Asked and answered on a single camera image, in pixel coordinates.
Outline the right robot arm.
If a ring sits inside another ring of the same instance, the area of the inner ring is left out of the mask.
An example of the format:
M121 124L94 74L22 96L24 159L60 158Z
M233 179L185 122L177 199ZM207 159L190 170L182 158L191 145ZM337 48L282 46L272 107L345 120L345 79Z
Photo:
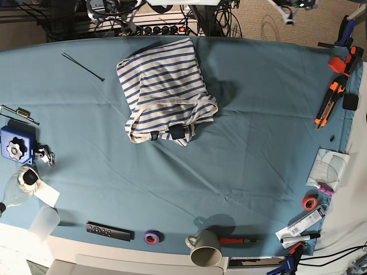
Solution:
M88 16L98 29L103 23L109 22L111 27L119 25L124 34L136 31L133 23L135 13L146 1L90 1L85 2Z

